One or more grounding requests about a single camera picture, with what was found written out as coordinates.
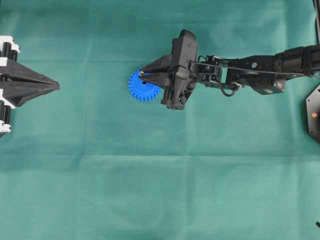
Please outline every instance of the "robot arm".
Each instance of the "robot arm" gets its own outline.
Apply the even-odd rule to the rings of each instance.
[[[197,51],[195,35],[182,30],[179,38],[172,41],[171,54],[141,69],[142,81],[164,89],[161,104],[167,108],[183,110],[196,83],[221,89],[227,97],[245,86],[261,95],[270,95],[283,93],[288,80],[313,77],[320,72],[320,45],[297,47],[274,56],[255,55],[241,59],[214,55],[197,59]],[[227,69],[224,82],[223,69]]]

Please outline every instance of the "green table surface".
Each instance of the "green table surface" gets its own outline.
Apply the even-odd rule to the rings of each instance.
[[[198,85],[184,111],[128,90],[182,29],[202,55],[274,55],[316,44],[315,15],[311,0],[2,0],[0,34],[61,90],[0,140],[0,238],[319,239],[318,80],[231,98]]]

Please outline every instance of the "gear teeth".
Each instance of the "gear teeth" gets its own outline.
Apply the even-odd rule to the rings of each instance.
[[[141,84],[139,78],[140,70],[137,69],[136,72],[131,74],[128,79],[128,88],[133,96],[138,102],[146,103],[154,100],[160,93],[160,87],[152,84]]]

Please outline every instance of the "blue gear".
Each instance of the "blue gear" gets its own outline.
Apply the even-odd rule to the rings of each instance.
[[[148,102],[155,99],[161,88],[152,83],[143,83],[139,78],[139,74],[140,71],[137,70],[129,77],[128,85],[132,96],[140,102]]]

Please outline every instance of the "metal bracket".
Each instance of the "metal bracket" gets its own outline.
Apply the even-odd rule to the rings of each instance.
[[[320,144],[320,85],[306,99],[309,134]]]

